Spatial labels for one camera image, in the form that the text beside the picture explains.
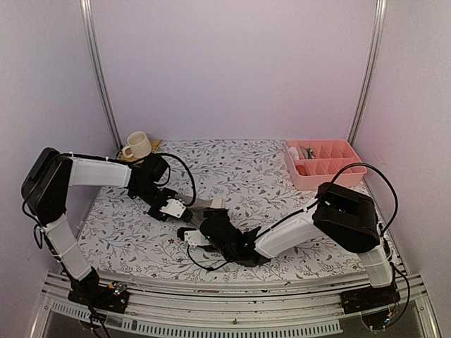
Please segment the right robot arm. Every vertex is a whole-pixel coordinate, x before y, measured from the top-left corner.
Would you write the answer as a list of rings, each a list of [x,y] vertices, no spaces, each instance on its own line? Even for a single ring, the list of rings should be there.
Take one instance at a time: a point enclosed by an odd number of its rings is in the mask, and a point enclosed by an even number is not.
[[[330,182],[319,186],[312,206],[294,212],[272,227],[241,232],[225,211],[208,209],[199,227],[202,236],[228,262],[255,267],[300,244],[310,235],[326,235],[358,255],[369,285],[342,292],[345,313],[366,311],[400,301],[387,241],[377,226],[373,199]]]

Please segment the taupe underwear cream waistband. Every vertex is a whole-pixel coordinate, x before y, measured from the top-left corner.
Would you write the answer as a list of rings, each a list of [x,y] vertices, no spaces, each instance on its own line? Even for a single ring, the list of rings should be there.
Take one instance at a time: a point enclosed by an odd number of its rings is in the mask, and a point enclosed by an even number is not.
[[[196,198],[196,201],[188,206],[192,198],[184,194],[176,194],[176,199],[180,200],[186,205],[186,210],[181,216],[181,220],[190,226],[199,228],[205,219],[211,216],[228,216],[225,199],[222,197],[215,197],[210,200]]]

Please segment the grey boxer briefs white trim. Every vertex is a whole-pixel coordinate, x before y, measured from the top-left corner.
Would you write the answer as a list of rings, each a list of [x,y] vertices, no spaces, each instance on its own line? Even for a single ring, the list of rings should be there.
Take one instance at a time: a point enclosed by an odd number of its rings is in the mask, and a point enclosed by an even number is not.
[[[310,144],[298,145],[297,150],[301,159],[314,160],[319,157],[313,146]]]

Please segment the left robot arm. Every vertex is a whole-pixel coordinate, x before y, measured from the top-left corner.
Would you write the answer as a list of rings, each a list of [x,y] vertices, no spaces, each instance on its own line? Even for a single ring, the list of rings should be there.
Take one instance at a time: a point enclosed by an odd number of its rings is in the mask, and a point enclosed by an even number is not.
[[[101,286],[98,272],[88,262],[70,223],[70,193],[78,187],[116,187],[131,199],[141,199],[151,217],[179,218],[186,210],[176,192],[162,186],[168,171],[162,156],[149,154],[142,160],[123,162],[111,158],[61,153],[45,148],[22,185],[23,211],[34,219],[42,241],[69,277],[72,301],[89,306],[126,302],[125,286],[113,282]]]

